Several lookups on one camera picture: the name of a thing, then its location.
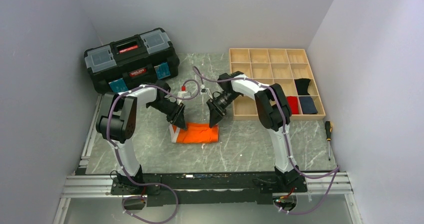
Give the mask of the orange underwear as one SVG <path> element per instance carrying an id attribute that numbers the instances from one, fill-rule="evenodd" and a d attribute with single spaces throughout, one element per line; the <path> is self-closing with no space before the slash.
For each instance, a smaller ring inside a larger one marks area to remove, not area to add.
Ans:
<path id="1" fill-rule="evenodd" d="M 187 123 L 187 129 L 169 125 L 172 143 L 177 144 L 209 144 L 219 141 L 219 126 L 209 124 Z"/>

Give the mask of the wooden compartment tray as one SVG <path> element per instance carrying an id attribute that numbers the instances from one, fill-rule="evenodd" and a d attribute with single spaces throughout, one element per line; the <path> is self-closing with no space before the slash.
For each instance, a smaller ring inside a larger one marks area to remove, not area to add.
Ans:
<path id="1" fill-rule="evenodd" d="M 306 51 L 284 48 L 231 48 L 229 49 L 230 72 L 240 71 L 247 77 L 264 84 L 279 84 L 285 96 L 298 98 L 299 114 L 291 120 L 322 120 L 325 110 Z M 318 110 L 317 114 L 303 114 L 295 79 L 311 80 L 308 92 Z"/>

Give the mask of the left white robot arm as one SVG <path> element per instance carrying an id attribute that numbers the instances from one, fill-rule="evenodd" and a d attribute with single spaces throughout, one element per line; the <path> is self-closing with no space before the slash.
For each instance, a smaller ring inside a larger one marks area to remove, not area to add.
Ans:
<path id="1" fill-rule="evenodd" d="M 167 95 L 170 86 L 163 80 L 142 84 L 120 94 L 106 93 L 100 103 L 100 113 L 95 128 L 113 149 L 118 183 L 131 194 L 139 193 L 144 187 L 142 166 L 136 158 L 132 136 L 137 122 L 137 111 L 141 106 L 152 107 L 166 115 L 166 120 L 186 130 L 182 103 L 170 101 Z"/>

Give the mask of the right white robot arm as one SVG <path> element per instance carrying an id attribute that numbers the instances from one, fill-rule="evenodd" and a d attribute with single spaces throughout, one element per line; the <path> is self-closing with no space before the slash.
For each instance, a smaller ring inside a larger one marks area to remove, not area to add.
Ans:
<path id="1" fill-rule="evenodd" d="M 227 114 L 227 107 L 239 96 L 246 96 L 256 104 L 256 111 L 262 126 L 267 129 L 273 150 L 276 187 L 287 192 L 291 189 L 305 191 L 305 178 L 292 154 L 289 138 L 292 111 L 279 84 L 266 85 L 248 78 L 240 71 L 224 73 L 217 80 L 222 92 L 210 98 L 209 126 L 213 127 Z"/>

